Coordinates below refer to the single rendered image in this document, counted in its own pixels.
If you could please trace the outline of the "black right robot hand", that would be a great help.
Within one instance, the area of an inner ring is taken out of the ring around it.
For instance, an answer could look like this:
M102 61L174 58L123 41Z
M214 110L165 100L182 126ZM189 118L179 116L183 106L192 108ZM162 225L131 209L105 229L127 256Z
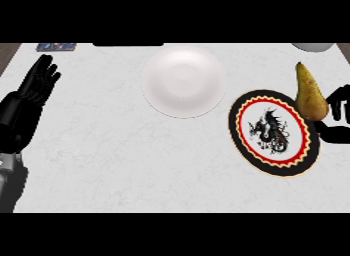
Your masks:
M332 109L335 121L341 120L341 113L345 113L345 121L350 124L350 84L340 87L326 98ZM350 144L350 127L328 126L323 121L314 121L314 128L320 139L332 144Z

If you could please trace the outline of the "black red dragon plate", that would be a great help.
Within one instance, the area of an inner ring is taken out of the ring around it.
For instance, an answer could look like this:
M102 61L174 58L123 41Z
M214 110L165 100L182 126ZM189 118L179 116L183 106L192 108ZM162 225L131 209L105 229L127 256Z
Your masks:
M313 167L319 135L285 94L254 90L236 99L229 112L229 133L244 158L269 175L295 177Z

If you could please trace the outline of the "plain white plate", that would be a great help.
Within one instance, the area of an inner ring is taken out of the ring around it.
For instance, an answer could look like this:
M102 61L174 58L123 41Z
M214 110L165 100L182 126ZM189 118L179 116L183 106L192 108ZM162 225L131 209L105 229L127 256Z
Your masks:
M174 118L193 118L218 105L227 76L216 56L193 46L159 51L142 72L142 90L152 107Z

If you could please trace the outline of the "pale grey round object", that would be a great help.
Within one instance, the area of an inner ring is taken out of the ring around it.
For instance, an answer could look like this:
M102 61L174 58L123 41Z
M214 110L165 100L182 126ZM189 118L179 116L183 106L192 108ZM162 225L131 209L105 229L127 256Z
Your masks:
M325 52L332 46L332 43L294 43L294 46L306 52Z

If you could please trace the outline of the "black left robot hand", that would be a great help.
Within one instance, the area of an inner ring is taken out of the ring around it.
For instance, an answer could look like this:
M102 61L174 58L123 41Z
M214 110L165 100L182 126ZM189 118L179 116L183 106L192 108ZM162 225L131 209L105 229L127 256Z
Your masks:
M0 102L0 153L19 153L28 146L43 113L43 107L60 78L53 56L43 54L22 84Z

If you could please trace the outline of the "small blue patterned object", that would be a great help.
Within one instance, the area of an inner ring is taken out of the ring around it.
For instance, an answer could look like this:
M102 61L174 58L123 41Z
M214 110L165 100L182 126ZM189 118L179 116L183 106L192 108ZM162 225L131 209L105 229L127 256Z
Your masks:
M74 51L77 47L75 43L40 43L37 46L38 52L50 51Z

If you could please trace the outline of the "yellow-brown pear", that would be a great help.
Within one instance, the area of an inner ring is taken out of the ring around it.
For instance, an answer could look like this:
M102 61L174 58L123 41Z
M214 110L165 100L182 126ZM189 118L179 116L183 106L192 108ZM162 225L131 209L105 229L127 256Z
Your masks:
M301 62L297 63L295 70L298 81L295 106L304 119L320 121L329 112L328 102L313 75Z

